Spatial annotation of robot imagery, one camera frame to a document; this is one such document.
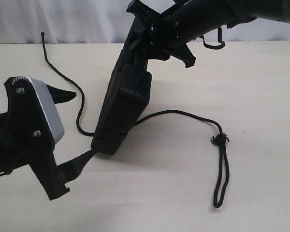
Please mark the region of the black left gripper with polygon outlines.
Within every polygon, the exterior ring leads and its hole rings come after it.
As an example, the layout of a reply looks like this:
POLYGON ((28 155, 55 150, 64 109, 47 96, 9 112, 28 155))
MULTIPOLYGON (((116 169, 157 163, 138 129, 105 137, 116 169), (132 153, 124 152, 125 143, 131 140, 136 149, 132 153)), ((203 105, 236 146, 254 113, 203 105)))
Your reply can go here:
MULTIPOLYGON (((9 129, 17 144, 12 164, 16 168, 29 165, 49 200, 60 198, 70 191, 63 182, 77 179, 97 152, 89 150, 57 166, 53 154, 56 144, 33 86, 25 80, 13 85, 12 77, 4 85, 8 95, 8 111, 11 114, 9 129)), ((77 96, 74 91, 46 86, 54 104, 69 102, 77 96)))

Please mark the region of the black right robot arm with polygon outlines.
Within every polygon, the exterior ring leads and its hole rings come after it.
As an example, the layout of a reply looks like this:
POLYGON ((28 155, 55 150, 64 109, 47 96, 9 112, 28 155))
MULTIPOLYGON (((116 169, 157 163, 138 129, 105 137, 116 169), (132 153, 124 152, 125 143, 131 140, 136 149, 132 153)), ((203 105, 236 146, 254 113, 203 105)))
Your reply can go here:
POLYGON ((158 13, 139 0, 126 11, 135 15, 144 27, 131 50, 148 49, 148 59, 168 60, 173 56, 194 65, 195 57, 186 45, 210 31, 226 25, 229 29, 257 18, 290 24, 290 0, 176 0, 158 13))

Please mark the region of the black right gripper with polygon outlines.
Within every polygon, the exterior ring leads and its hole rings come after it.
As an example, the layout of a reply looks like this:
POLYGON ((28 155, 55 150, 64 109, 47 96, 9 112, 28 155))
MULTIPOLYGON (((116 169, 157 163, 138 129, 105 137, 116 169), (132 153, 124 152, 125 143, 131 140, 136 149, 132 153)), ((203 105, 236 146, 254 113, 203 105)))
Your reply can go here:
POLYGON ((147 59, 165 61, 173 56, 183 61, 186 68, 192 67, 196 58, 179 32, 179 10, 188 2, 176 0, 173 6, 160 14, 140 0, 131 1, 126 11, 140 21, 144 31, 132 41, 129 50, 136 53, 145 49, 147 59))

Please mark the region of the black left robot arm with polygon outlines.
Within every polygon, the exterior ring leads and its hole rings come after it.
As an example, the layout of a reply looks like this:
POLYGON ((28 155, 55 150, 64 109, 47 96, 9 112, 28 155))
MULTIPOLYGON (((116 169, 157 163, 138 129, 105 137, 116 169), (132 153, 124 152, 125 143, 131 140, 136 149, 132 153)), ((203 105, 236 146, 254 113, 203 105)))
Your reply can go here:
POLYGON ((55 145, 65 133, 56 104, 71 101, 76 93, 25 76, 8 78, 4 87, 8 107, 0 113, 0 177, 28 165, 49 200, 58 199, 96 154, 89 150, 60 165, 55 161, 55 145))

